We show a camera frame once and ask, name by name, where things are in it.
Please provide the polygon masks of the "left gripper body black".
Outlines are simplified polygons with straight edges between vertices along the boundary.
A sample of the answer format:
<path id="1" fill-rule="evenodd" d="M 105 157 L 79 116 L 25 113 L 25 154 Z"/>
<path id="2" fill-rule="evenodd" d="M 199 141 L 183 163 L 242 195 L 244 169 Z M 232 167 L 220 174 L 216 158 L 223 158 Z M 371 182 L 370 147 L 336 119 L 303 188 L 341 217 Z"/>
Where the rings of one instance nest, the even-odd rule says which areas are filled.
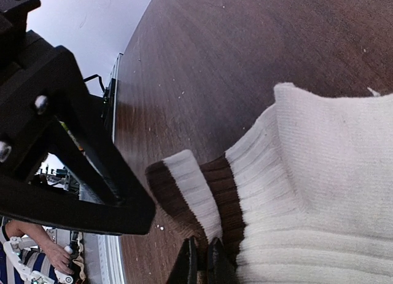
<path id="1" fill-rule="evenodd" d="M 28 14 L 40 0 L 1 0 L 1 84 L 18 71 L 29 71 L 54 46 L 33 30 L 27 30 Z"/>

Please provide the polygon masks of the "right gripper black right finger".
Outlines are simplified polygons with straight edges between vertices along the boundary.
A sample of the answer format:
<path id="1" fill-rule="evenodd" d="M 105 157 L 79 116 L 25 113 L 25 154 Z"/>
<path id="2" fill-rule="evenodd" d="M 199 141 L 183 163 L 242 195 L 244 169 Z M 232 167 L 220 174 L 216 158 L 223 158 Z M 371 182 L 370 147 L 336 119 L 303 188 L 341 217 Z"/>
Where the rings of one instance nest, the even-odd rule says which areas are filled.
<path id="1" fill-rule="evenodd" d="M 235 268 L 228 260 L 222 242 L 219 238 L 214 238 L 209 244 L 207 260 L 208 283 L 238 283 Z"/>

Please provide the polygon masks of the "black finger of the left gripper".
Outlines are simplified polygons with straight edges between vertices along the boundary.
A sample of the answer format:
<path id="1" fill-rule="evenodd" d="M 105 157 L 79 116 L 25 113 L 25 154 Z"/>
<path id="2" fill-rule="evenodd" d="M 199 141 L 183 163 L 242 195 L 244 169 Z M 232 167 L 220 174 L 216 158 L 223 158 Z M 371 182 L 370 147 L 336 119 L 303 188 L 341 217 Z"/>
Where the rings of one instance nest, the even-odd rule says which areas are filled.
<path id="1" fill-rule="evenodd" d="M 26 50 L 1 86 L 1 214 L 45 226 L 109 235 L 145 235 L 155 216 L 150 195 L 115 147 L 73 54 Z M 56 155 L 92 202 L 32 183 Z"/>

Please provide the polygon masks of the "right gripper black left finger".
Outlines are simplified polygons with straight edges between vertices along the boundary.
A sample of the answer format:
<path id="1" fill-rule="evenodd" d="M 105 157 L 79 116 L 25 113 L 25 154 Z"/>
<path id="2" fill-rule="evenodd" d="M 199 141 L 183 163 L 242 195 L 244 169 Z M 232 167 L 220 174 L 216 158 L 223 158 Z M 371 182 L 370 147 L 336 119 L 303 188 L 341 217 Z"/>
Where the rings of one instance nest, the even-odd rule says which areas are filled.
<path id="1" fill-rule="evenodd" d="M 184 240 L 177 255 L 176 262 L 167 279 L 167 284 L 197 284 L 198 267 L 197 247 L 195 238 Z"/>

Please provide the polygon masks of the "cream sock brown trim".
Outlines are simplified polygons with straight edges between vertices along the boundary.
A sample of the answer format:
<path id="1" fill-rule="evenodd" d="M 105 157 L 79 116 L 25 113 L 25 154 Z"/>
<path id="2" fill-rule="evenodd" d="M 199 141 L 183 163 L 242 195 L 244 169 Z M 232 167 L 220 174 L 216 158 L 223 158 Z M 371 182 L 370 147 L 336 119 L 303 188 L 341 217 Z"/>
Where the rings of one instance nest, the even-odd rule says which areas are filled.
<path id="1" fill-rule="evenodd" d="M 184 150 L 146 178 L 194 237 L 197 283 L 219 238 L 238 283 L 392 282 L 392 95 L 326 98 L 291 83 L 222 156 Z"/>

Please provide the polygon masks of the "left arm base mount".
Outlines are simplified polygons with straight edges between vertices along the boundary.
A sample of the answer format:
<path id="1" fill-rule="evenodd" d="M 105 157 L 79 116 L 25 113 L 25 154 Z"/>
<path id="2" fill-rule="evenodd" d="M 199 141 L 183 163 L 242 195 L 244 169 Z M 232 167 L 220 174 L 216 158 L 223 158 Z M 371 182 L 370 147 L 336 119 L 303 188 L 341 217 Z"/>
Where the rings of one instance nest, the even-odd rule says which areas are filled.
<path id="1" fill-rule="evenodd" d="M 117 59 L 109 76 L 107 86 L 103 84 L 103 78 L 99 74 L 94 74 L 84 78 L 87 83 L 97 79 L 102 90 L 100 97 L 91 95 L 92 99 L 99 102 L 100 118 L 103 121 L 106 131 L 110 134 L 112 142 L 115 143 L 115 124 L 117 110 L 117 89 L 119 86 L 119 68 L 122 61 L 123 53 L 117 55 Z"/>

